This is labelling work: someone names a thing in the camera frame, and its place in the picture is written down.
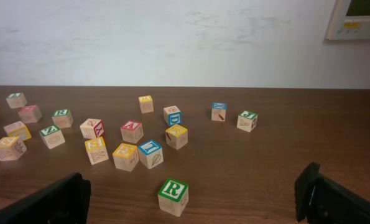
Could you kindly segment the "plain tilted wooden block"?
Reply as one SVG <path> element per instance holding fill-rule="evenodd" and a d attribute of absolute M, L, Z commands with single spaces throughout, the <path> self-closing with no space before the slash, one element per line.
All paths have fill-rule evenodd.
<path fill-rule="evenodd" d="M 32 137 L 29 129 L 22 121 L 18 121 L 5 126 L 4 130 L 9 137 L 18 136 L 23 141 L 26 141 Z"/>

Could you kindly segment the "yellow tilted centre block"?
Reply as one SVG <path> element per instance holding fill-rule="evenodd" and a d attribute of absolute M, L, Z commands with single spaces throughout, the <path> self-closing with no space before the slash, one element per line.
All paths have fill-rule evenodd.
<path fill-rule="evenodd" d="M 103 137 L 98 137 L 85 141 L 85 147 L 91 165 L 95 165 L 109 159 Z"/>

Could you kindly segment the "wooden block blue D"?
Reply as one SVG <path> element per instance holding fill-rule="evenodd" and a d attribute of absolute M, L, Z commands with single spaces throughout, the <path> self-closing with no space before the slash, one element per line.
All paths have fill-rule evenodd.
<path fill-rule="evenodd" d="M 173 126 L 175 124 L 182 124 L 182 112 L 177 106 L 169 106 L 163 109 L 164 120 L 168 126 Z"/>

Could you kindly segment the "green letter L block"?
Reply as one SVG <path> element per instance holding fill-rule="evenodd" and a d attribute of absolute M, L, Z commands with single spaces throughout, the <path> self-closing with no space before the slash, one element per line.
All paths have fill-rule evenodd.
<path fill-rule="evenodd" d="M 27 100 L 23 92 L 11 93 L 7 96 L 6 101 L 10 108 L 21 108 L 27 104 Z"/>

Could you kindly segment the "green R block upper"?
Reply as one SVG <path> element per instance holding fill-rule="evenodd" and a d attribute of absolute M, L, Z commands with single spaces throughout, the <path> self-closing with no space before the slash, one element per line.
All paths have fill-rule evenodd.
<path fill-rule="evenodd" d="M 73 124 L 72 113 L 69 109 L 56 110 L 52 115 L 53 122 L 60 129 L 70 128 Z"/>

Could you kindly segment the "yellow letter C block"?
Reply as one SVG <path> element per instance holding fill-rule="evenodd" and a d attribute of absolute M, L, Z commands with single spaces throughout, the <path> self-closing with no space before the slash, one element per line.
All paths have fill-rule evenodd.
<path fill-rule="evenodd" d="M 0 139 L 0 161 L 18 160 L 26 150 L 27 148 L 19 136 Z"/>

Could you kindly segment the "green letter R block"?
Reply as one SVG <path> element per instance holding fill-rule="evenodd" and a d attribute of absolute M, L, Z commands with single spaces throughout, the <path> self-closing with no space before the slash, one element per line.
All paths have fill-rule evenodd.
<path fill-rule="evenodd" d="M 180 217 L 188 200 L 188 184 L 175 179 L 167 179 L 157 196 L 159 208 L 176 217 Z"/>

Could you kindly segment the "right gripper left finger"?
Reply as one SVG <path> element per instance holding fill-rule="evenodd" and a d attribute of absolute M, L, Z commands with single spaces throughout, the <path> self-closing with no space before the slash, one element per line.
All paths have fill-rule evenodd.
<path fill-rule="evenodd" d="M 72 173 L 45 188 L 0 209 L 0 223 L 87 222 L 91 182 Z"/>

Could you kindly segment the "wall thermostat panel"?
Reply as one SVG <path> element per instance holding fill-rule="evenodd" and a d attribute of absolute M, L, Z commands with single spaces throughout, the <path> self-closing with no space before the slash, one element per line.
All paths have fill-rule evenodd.
<path fill-rule="evenodd" d="M 370 40 L 370 0 L 336 0 L 326 40 Z"/>

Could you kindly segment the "yellow letter E block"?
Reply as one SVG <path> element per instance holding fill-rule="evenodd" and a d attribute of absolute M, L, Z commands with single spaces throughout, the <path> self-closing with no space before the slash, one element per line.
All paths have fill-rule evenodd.
<path fill-rule="evenodd" d="M 131 172 L 139 162 L 137 146 L 121 143 L 113 152 L 113 159 L 117 169 Z"/>

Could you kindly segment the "red letter A block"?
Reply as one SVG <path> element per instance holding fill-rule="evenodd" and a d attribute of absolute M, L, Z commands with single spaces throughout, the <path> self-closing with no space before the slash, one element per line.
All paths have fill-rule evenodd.
<path fill-rule="evenodd" d="M 136 144 L 144 135 L 140 121 L 128 120 L 121 126 L 121 134 L 126 142 Z"/>

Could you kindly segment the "white picture block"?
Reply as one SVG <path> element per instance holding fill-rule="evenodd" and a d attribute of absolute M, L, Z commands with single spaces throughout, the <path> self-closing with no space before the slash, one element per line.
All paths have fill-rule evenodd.
<path fill-rule="evenodd" d="M 80 129 L 85 139 L 95 139 L 105 133 L 104 124 L 101 119 L 88 118 L 80 125 Z"/>

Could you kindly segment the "blue letter L block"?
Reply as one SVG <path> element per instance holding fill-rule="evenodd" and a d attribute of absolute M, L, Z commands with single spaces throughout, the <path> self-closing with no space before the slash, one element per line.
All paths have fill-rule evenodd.
<path fill-rule="evenodd" d="M 148 169 L 152 169 L 164 161 L 162 146 L 152 139 L 139 145 L 138 150 L 140 161 Z"/>

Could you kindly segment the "yellow block right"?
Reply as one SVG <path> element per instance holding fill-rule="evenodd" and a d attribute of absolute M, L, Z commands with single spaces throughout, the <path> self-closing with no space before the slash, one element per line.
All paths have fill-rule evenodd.
<path fill-rule="evenodd" d="M 166 143 L 172 148 L 179 150 L 188 143 L 188 129 L 175 124 L 165 130 Z"/>

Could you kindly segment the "red letter Q block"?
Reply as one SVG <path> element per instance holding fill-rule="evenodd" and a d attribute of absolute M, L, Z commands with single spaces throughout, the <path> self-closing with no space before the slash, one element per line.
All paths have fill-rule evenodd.
<path fill-rule="evenodd" d="M 21 118 L 21 121 L 25 124 L 36 123 L 42 117 L 42 113 L 38 105 L 25 106 L 21 108 L 17 113 Z"/>

